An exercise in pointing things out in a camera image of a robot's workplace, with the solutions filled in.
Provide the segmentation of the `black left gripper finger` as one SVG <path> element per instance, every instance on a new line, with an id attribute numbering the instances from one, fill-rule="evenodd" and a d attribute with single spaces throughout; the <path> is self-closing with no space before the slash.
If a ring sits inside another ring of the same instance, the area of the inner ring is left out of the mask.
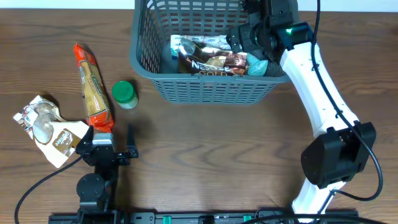
<path id="1" fill-rule="evenodd" d="M 94 137 L 94 127 L 90 126 L 86 132 L 86 134 L 82 137 L 82 143 L 92 143 Z"/>
<path id="2" fill-rule="evenodd" d="M 134 139 L 134 129 L 131 124 L 129 124 L 127 127 L 126 147 L 129 152 L 136 151 L 136 143 L 135 143 L 135 139 Z"/>

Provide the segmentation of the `small teal tissue packet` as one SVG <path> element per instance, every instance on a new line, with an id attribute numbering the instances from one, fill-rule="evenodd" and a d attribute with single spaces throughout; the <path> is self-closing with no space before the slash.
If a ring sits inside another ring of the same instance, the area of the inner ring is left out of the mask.
<path id="1" fill-rule="evenodd" d="M 263 77 L 266 74 L 269 61 L 259 60 L 256 56 L 247 53 L 248 75 L 255 77 Z"/>

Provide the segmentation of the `tissue multipack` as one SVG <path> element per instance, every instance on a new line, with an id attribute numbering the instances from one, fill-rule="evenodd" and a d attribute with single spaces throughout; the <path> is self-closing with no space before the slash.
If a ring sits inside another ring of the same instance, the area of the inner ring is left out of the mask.
<path id="1" fill-rule="evenodd" d="M 182 38 L 208 45 L 221 50 L 231 50 L 229 43 L 227 43 L 225 35 L 171 35 L 170 36 L 170 51 L 172 59 L 178 59 L 178 46 Z"/>

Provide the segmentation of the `brown Nescafe Gold coffee bag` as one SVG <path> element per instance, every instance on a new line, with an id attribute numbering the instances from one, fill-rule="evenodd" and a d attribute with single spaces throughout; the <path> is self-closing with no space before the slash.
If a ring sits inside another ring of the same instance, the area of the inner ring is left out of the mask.
<path id="1" fill-rule="evenodd" d="M 204 76 L 243 76 L 247 74 L 246 53 L 234 54 L 182 38 L 178 45 L 178 72 Z"/>

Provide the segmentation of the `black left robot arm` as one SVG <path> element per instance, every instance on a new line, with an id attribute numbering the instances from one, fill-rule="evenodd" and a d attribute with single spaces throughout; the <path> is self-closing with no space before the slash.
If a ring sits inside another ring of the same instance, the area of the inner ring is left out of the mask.
<path id="1" fill-rule="evenodd" d="M 80 207 L 76 222 L 129 223 L 129 214 L 115 209 L 114 201 L 119 167 L 128 166 L 131 159 L 139 157 L 132 126 L 127 130 L 124 152 L 114 150 L 114 138 L 111 133 L 96 134 L 91 126 L 78 143 L 76 153 L 94 168 L 93 173 L 84 175 L 77 183 L 76 192 L 80 198 Z"/>

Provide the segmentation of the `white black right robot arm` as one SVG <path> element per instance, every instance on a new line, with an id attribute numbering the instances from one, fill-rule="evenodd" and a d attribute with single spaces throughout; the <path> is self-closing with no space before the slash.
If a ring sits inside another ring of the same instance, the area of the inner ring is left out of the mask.
<path id="1" fill-rule="evenodd" d="M 292 1 L 243 1 L 242 7 L 249 19 L 229 30 L 231 50 L 247 55 L 250 76 L 288 76 L 312 125 L 314 140 L 301 155 L 305 182 L 292 202 L 294 217 L 299 223 L 341 220 L 326 208 L 376 159 L 376 130 L 360 122 L 339 94 L 320 55 L 318 27 L 298 20 Z"/>

